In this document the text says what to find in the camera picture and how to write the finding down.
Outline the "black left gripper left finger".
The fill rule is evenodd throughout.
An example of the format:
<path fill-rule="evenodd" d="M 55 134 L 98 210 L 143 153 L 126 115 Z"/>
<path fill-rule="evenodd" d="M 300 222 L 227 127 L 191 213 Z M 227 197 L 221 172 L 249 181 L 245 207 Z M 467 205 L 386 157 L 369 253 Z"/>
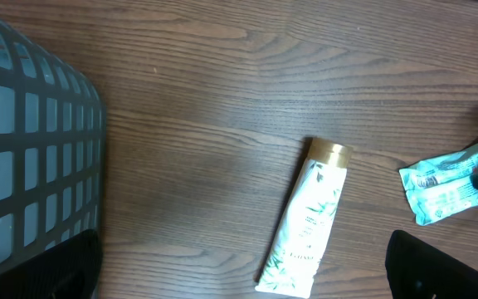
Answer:
<path fill-rule="evenodd" d="M 0 274 L 0 299 L 91 299 L 102 260 L 99 234 L 87 229 Z"/>

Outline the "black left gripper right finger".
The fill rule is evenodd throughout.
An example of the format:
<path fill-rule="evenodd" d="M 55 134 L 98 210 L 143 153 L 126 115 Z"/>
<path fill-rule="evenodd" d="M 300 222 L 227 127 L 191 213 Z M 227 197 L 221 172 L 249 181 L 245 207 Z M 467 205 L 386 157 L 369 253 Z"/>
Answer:
<path fill-rule="evenodd" d="M 385 268 L 393 299 L 478 298 L 478 271 L 403 230 L 390 237 Z"/>

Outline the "teal tissue packet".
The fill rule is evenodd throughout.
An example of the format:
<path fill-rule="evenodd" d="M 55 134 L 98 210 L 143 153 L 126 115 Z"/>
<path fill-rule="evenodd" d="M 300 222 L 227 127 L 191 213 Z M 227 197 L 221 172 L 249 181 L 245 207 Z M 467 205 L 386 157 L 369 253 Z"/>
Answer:
<path fill-rule="evenodd" d="M 478 143 L 471 147 L 421 160 L 399 170 L 407 201 L 421 226 L 441 221 L 478 206 Z"/>

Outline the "white gold tube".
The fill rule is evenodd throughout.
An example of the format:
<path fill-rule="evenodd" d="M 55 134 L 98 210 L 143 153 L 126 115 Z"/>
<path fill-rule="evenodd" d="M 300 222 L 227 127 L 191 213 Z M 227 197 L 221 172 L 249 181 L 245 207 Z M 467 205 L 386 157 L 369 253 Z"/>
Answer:
<path fill-rule="evenodd" d="M 353 149 L 314 138 L 255 290 L 308 298 L 329 242 Z"/>

